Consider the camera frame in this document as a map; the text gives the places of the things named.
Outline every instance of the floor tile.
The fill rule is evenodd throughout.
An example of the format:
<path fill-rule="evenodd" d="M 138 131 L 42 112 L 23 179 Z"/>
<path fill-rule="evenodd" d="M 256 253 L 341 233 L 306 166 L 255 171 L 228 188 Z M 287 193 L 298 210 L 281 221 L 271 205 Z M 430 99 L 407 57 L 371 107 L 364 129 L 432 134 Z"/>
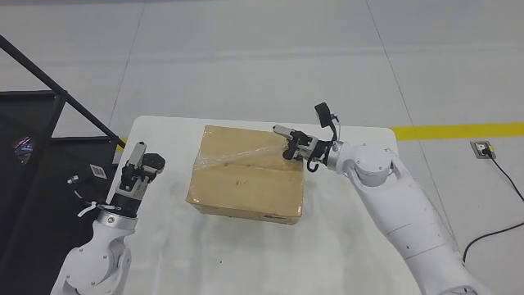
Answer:
<path fill-rule="evenodd" d="M 519 165 L 524 138 L 488 139 L 497 162 L 524 191 Z M 464 251 L 474 238 L 524 221 L 524 204 L 511 184 L 489 160 L 478 160 L 467 139 L 421 142 L 449 223 Z M 524 230 L 481 240 L 468 252 L 470 271 L 493 293 L 517 294 L 522 289 Z"/>

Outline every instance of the black railing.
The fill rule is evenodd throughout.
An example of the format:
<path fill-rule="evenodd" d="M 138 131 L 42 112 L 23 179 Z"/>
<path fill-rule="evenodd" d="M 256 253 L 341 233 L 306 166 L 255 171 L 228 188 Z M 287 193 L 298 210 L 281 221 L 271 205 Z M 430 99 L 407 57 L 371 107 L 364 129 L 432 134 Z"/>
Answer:
<path fill-rule="evenodd" d="M 106 134 L 111 140 L 116 141 L 122 148 L 125 147 L 125 143 L 116 134 L 114 134 L 109 128 L 104 125 L 96 116 L 94 116 L 87 108 L 82 106 L 73 96 L 71 96 L 65 89 L 63 89 L 58 83 L 56 83 L 49 75 L 41 70 L 36 64 L 34 64 L 26 55 L 24 55 L 18 48 L 12 45 L 7 39 L 0 35 L 0 48 L 3 49 L 9 56 L 15 61 L 18 61 L 26 70 L 31 72 L 32 75 L 36 76 L 40 81 L 47 85 L 57 96 L 63 97 L 65 102 L 70 104 L 78 113 L 82 114 L 89 122 L 93 123 L 97 128 Z"/>

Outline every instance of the zip tie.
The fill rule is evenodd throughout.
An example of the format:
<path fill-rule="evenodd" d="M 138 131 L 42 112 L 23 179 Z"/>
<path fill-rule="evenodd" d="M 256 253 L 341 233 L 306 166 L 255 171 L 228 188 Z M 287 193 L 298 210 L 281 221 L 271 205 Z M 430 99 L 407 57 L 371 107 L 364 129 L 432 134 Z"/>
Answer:
<path fill-rule="evenodd" d="M 84 216 L 84 214 L 86 214 L 87 212 L 91 211 L 91 210 L 94 210 L 95 208 L 97 208 L 97 203 L 95 201 L 92 201 L 91 202 L 91 205 L 89 207 L 86 207 L 84 208 L 82 211 L 80 211 L 80 213 L 77 215 L 79 218 L 81 218 L 82 216 Z"/>

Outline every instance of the white table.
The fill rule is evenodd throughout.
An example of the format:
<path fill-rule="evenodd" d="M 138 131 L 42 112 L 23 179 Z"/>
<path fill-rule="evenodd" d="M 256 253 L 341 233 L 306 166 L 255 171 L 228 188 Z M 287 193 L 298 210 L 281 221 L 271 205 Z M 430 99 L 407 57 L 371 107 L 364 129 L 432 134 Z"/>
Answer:
<path fill-rule="evenodd" d="M 119 165 L 139 141 L 166 160 L 138 211 L 126 295 L 420 294 L 350 181 L 320 167 L 305 177 L 296 225 L 202 215 L 185 202 L 205 125 L 270 131 L 274 123 L 138 117 Z M 330 130 L 284 124 L 319 138 Z M 397 150 L 389 129 L 341 128 L 343 140 Z"/>

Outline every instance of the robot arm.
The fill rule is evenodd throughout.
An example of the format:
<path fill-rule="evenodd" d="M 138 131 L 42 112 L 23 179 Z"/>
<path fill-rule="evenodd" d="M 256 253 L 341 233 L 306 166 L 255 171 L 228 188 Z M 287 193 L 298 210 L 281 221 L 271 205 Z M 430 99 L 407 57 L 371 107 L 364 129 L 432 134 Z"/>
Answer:
<path fill-rule="evenodd" d="M 325 103 L 315 109 L 322 126 L 332 123 L 335 116 Z M 337 141 L 335 130 L 332 141 L 280 125 L 273 131 L 288 140 L 284 158 L 306 160 L 311 172 L 322 163 L 351 180 L 375 225 L 402 256 L 422 294 L 490 294 L 447 243 L 436 209 L 392 150 L 371 143 L 352 146 Z M 387 180 L 390 170 L 396 177 L 394 183 Z"/>
<path fill-rule="evenodd" d="M 165 165 L 160 155 L 145 152 L 146 144 L 137 143 L 122 168 L 111 204 L 100 205 L 102 211 L 93 222 L 93 238 L 67 254 L 51 295 L 78 295 L 100 288 L 106 294 L 123 294 L 131 266 L 131 251 L 124 238 L 134 233 L 147 185 Z"/>

